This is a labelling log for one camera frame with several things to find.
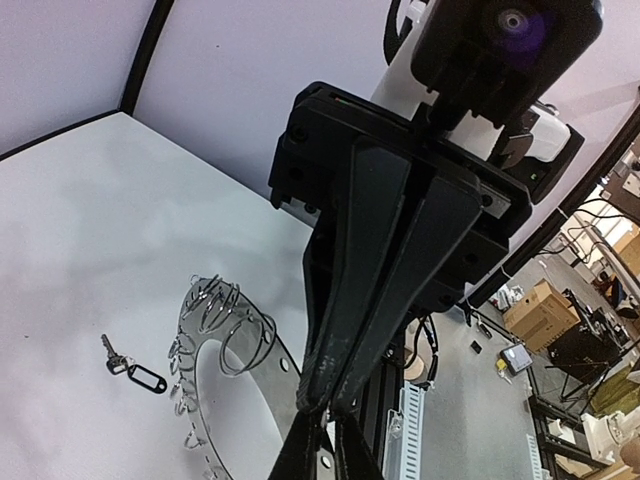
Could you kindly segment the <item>key with black tag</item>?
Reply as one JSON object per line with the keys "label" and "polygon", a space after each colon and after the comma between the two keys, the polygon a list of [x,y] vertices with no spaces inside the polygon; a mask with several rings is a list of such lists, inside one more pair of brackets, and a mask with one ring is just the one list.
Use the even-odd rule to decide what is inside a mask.
{"label": "key with black tag", "polygon": [[131,357],[116,352],[106,334],[101,335],[101,342],[107,354],[106,368],[113,376],[125,374],[137,386],[156,395],[167,391],[167,381],[161,375],[137,363]]}

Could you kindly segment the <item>metal keyring disc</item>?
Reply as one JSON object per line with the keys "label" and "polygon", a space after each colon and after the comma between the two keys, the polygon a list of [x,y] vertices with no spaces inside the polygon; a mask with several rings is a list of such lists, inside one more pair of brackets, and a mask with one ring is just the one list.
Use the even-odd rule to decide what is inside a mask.
{"label": "metal keyring disc", "polygon": [[192,276],[168,352],[183,446],[206,479],[265,479],[297,413],[299,370],[275,321],[220,276]]}

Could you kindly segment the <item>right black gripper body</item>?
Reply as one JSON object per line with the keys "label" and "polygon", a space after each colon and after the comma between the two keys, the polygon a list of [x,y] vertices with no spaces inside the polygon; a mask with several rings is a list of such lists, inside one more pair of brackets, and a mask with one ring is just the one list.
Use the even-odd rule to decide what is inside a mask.
{"label": "right black gripper body", "polygon": [[480,216],[409,307],[446,311],[462,298],[467,284],[481,280],[507,256],[510,237],[531,214],[529,193],[499,168],[420,124],[315,82],[297,95],[278,140],[269,178],[273,206],[297,200],[315,207],[319,220],[349,147],[363,140],[409,162],[402,208],[422,195],[437,174],[473,174],[480,181]]}

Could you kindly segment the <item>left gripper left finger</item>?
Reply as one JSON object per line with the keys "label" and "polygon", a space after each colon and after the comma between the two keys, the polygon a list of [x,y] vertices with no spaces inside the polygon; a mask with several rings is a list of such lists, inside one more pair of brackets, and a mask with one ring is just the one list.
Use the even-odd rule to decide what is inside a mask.
{"label": "left gripper left finger", "polygon": [[319,446],[320,414],[298,412],[268,479],[316,479]]}

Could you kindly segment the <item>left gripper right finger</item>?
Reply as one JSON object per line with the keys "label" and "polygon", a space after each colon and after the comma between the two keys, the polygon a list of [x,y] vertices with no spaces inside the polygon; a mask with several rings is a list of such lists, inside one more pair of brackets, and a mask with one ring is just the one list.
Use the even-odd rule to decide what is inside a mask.
{"label": "left gripper right finger", "polygon": [[339,480],[375,480],[381,471],[353,416],[335,421],[335,478]]}

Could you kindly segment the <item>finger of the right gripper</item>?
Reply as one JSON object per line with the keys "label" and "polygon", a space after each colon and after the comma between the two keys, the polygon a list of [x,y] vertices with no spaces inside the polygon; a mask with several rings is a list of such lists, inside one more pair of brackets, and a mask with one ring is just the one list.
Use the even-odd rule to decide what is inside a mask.
{"label": "finger of the right gripper", "polygon": [[480,181],[437,174],[406,202],[354,349],[334,394],[334,411],[350,409],[416,297],[481,214]]}
{"label": "finger of the right gripper", "polygon": [[363,140],[334,177],[303,265],[310,332],[297,393],[305,413],[334,407],[334,394],[364,324],[402,210],[409,162]]}

